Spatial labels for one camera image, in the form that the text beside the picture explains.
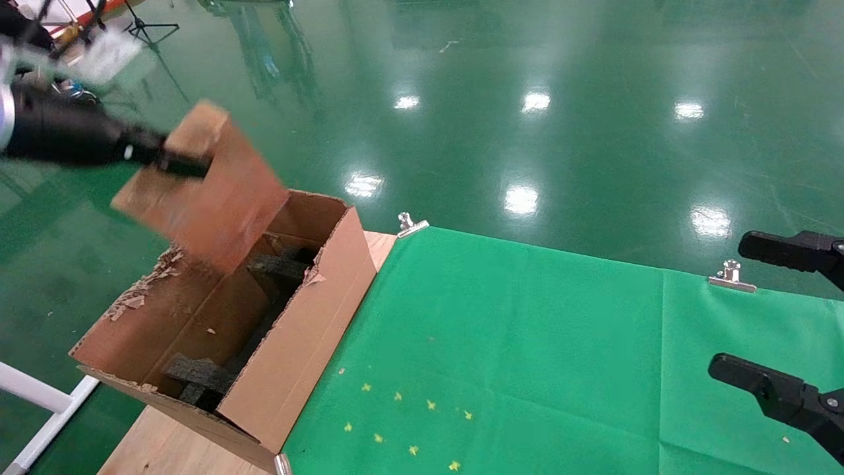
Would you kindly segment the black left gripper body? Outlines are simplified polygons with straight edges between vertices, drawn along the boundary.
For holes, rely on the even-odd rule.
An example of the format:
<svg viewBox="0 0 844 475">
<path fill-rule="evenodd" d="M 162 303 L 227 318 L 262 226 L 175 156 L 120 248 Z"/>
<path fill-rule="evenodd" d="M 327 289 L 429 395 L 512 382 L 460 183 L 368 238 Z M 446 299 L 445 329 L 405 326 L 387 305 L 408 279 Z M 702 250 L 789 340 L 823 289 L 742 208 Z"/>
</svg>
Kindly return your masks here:
<svg viewBox="0 0 844 475">
<path fill-rule="evenodd" d="M 27 84 L 3 87 L 3 156 L 61 166 L 157 164 L 165 135 Z"/>
</svg>

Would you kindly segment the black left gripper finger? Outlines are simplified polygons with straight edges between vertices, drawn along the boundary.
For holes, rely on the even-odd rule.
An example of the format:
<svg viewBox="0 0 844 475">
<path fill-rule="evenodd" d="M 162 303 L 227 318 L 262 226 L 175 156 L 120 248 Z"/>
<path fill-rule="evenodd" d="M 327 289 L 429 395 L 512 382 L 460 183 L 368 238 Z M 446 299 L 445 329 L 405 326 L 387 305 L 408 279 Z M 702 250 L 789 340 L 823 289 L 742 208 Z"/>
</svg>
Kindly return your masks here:
<svg viewBox="0 0 844 475">
<path fill-rule="evenodd" d="M 157 154 L 157 169 L 179 177 L 206 177 L 211 163 L 208 157 L 187 156 L 170 150 L 161 150 Z"/>
</svg>

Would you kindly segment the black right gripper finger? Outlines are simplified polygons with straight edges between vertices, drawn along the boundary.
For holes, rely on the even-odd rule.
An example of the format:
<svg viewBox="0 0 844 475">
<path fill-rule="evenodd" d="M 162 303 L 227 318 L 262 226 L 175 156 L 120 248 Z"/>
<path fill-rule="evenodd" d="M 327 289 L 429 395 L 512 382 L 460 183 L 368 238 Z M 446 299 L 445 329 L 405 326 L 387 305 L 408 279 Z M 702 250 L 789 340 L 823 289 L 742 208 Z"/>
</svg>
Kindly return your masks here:
<svg viewBox="0 0 844 475">
<path fill-rule="evenodd" d="M 742 235 L 738 254 L 775 267 L 817 272 L 843 290 L 843 237 L 807 230 L 792 237 L 749 231 Z"/>
<path fill-rule="evenodd" d="M 807 433 L 843 465 L 843 389 L 820 392 L 804 379 L 730 354 L 709 361 L 709 376 L 756 397 L 763 415 Z"/>
</svg>

